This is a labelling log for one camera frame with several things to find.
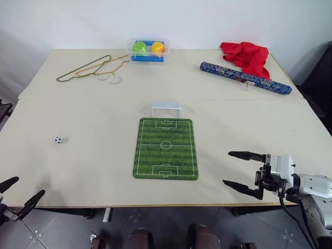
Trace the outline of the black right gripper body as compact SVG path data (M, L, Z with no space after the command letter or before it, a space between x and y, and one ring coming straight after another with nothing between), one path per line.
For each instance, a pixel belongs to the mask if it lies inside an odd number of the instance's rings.
M278 156L270 154L258 155L257 160L263 163L255 176L255 198L262 199L264 190L276 192L278 197L284 198L287 180L281 178L281 171L278 169Z

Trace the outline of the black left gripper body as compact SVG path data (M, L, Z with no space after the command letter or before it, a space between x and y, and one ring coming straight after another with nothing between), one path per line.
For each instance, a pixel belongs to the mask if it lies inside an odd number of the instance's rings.
M16 222L19 219L19 217L8 211L7 206L3 203L1 203L1 208L0 208L0 225L3 225L4 223L8 221L13 221Z

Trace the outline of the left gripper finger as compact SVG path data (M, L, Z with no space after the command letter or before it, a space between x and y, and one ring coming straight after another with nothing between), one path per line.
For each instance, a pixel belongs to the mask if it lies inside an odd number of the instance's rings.
M0 183L0 193L7 191L13 184L19 180L18 176L14 176Z
M33 197L31 197L27 202L24 204L24 208L21 209L17 213L18 220L24 219L27 214L36 207L39 200L43 197L45 194L45 190L40 190L37 194L35 194Z

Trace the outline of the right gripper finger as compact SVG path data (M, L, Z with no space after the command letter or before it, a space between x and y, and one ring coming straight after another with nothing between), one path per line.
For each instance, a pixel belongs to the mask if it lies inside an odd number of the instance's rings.
M257 153L252 153L249 151L230 151L228 155L232 157L236 157L242 160L255 160L259 162L266 162L266 155L265 154L257 154Z
M255 185L258 187L257 189L250 189L248 186L237 183L237 182L232 182L232 181L228 181L228 180L223 180L223 183L234 189L235 191L242 193L244 195L248 195L251 197L254 197L258 200L262 200L263 199L263 193L264 190L261 186L261 182L260 181L256 181Z

